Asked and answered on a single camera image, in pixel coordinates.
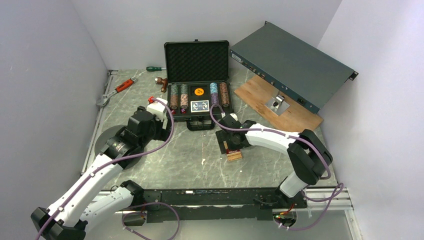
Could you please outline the red playing card deck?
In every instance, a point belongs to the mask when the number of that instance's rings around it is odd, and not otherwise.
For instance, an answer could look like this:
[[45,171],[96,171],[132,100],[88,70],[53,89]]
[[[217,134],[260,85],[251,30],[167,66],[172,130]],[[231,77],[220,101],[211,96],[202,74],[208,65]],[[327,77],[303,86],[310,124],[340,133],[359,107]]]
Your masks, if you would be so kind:
[[225,149],[226,158],[229,162],[240,160],[243,158],[240,149],[230,150],[226,141],[223,142],[223,145]]

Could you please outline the orange chip stack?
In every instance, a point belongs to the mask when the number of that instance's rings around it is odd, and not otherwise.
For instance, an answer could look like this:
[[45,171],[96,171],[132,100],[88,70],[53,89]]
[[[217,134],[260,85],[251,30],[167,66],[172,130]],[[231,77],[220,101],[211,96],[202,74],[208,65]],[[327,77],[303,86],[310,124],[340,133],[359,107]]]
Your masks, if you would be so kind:
[[188,100],[189,96],[187,93],[182,93],[180,96],[180,108],[187,109],[188,108]]

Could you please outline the blue playing card deck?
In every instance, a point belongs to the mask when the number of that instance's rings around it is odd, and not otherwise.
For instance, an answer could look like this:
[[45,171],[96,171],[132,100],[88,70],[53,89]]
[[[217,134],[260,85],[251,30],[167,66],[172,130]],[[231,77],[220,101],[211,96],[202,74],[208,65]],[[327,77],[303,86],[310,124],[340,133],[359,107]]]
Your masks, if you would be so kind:
[[210,111],[209,100],[194,100],[190,101],[190,112],[191,113],[204,113]]

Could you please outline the blue yellow chip stack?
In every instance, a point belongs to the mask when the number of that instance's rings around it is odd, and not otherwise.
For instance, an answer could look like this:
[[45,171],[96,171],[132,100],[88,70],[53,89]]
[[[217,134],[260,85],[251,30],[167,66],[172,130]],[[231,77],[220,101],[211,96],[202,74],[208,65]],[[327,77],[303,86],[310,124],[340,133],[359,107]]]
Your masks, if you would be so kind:
[[181,95],[188,95],[188,92],[189,92],[188,85],[187,84],[182,84],[180,86],[180,94]]

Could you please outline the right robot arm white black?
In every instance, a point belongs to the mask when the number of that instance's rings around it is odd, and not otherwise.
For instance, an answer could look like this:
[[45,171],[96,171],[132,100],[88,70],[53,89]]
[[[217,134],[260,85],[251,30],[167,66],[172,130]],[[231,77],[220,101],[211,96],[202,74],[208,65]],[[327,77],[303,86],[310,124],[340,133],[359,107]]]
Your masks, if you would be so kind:
[[331,177],[330,165],[333,157],[310,129],[288,132],[266,127],[255,121],[241,124],[231,115],[226,115],[215,123],[225,132],[236,135],[240,143],[288,155],[293,172],[279,184],[275,194],[276,203],[282,208],[289,207],[301,190]]

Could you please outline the black poker set case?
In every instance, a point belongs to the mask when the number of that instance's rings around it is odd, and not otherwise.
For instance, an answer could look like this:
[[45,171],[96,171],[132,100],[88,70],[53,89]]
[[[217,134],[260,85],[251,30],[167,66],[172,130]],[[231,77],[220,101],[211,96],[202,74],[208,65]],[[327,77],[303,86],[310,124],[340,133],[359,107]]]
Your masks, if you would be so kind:
[[[227,40],[180,41],[164,44],[165,68],[168,79],[167,100],[170,107],[171,85],[178,85],[178,109],[173,114],[176,122],[184,122],[190,131],[211,130],[215,127],[210,113],[219,120],[221,112],[233,113],[233,101],[229,83],[229,45]],[[211,105],[210,83],[217,83],[219,105]],[[226,83],[229,107],[221,104],[220,83]],[[181,113],[181,85],[188,85],[188,108]],[[204,94],[197,96],[194,89],[203,88]],[[209,112],[191,113],[190,101],[209,100]]]

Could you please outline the blue yellow chips in case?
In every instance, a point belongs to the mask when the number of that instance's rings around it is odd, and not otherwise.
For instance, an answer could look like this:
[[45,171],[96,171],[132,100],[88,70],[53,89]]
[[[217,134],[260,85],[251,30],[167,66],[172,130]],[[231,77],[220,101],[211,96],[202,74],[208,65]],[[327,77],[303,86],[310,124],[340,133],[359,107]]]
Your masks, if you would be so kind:
[[171,97],[178,97],[179,96],[179,86],[176,84],[172,84],[170,86],[170,96]]

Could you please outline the copper pipe fitting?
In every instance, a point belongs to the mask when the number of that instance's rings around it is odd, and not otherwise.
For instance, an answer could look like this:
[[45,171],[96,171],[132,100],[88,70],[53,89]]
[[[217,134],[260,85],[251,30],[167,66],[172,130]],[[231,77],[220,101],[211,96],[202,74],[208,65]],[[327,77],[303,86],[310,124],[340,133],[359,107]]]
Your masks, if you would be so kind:
[[161,85],[161,92],[165,93],[167,91],[168,88],[168,79],[167,78],[161,78],[161,77],[156,77],[155,78],[155,83],[158,85]]

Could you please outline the purple chips in case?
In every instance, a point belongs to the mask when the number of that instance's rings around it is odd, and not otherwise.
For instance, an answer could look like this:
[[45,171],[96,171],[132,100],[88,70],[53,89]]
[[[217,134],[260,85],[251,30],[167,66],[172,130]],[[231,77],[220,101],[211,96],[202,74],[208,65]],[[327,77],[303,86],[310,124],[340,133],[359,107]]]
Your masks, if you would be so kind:
[[211,93],[210,96],[211,96],[211,105],[220,105],[219,94],[217,92]]

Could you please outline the yellow small blind button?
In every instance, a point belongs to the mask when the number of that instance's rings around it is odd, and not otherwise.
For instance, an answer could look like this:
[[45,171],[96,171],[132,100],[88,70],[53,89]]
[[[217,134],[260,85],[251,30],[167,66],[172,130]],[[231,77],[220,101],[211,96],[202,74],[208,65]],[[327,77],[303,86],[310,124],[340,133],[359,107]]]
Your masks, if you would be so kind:
[[203,89],[203,88],[198,87],[198,88],[196,88],[196,89],[194,89],[194,90],[193,90],[193,93],[194,93],[196,96],[202,96],[202,95],[205,93],[205,91],[204,91],[204,89]]

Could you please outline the orange chips right slot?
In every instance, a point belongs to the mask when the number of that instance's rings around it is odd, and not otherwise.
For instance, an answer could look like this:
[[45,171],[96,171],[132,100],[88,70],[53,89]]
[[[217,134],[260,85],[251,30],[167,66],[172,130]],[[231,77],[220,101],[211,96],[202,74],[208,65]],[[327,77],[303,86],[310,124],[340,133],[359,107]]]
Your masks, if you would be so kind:
[[227,84],[225,82],[221,82],[219,84],[219,91],[220,91],[220,97],[221,97],[221,105],[225,108],[229,107],[230,100],[229,100],[229,91]]

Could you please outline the light blue chips in case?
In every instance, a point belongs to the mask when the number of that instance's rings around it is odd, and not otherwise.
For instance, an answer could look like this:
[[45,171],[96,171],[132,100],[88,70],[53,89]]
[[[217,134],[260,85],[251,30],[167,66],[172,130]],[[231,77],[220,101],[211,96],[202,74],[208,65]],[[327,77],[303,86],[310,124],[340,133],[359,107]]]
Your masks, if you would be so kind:
[[218,94],[218,85],[217,85],[216,82],[211,82],[210,85],[209,85],[209,88],[210,88],[210,94],[211,95]]

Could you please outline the metal bracket block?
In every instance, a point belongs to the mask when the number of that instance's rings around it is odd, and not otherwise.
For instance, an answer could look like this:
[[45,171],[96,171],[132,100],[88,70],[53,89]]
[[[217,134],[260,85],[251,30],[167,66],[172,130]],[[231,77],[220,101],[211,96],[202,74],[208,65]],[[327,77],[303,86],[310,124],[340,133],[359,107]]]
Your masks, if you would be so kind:
[[265,106],[274,112],[277,116],[281,116],[290,105],[285,100],[285,97],[277,94],[275,97],[272,97]]

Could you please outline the red handled adjustable wrench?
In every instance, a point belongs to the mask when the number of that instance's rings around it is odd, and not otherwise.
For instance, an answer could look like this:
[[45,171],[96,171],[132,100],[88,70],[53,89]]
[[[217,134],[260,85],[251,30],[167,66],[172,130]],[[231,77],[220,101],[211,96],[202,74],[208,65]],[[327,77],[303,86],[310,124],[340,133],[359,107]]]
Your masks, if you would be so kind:
[[132,85],[134,85],[137,81],[138,81],[138,78],[135,77],[135,76],[127,79],[126,81],[124,81],[123,83],[121,83],[120,85],[118,85],[117,87],[115,87],[113,91],[111,91],[111,92],[109,92],[107,94],[103,94],[101,96],[101,98],[96,102],[96,105],[99,106],[99,107],[106,106],[109,103],[110,99],[114,95],[116,95],[116,94],[118,94],[118,93],[120,93],[120,92],[128,89],[129,87],[131,87]]

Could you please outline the aluminium rail left edge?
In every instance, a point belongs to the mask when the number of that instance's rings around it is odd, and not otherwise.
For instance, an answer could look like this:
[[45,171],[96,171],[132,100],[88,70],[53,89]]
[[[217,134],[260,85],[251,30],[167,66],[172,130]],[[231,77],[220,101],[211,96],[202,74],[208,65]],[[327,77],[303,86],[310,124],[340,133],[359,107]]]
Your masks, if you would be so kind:
[[[113,88],[112,84],[115,82],[118,72],[119,71],[116,70],[116,69],[108,70],[108,72],[107,72],[108,79],[107,79],[106,83],[103,85],[103,90],[101,92],[101,96],[108,94],[109,92],[112,91],[112,88]],[[91,162],[95,158],[94,157],[95,143],[96,143],[97,138],[100,135],[98,132],[101,129],[101,127],[103,126],[104,119],[105,119],[105,117],[104,117],[104,112],[105,112],[104,107],[97,106],[97,110],[98,110],[98,113],[97,113],[97,117],[96,117],[96,122],[95,122],[94,130],[93,130],[93,133],[92,133],[92,136],[91,136],[91,139],[90,139],[89,147],[88,147],[88,150],[87,150],[87,153],[86,153],[86,156],[85,156],[84,164],[83,164],[82,169],[81,169],[81,173],[80,173],[81,176],[86,172],[87,168],[91,165]]]

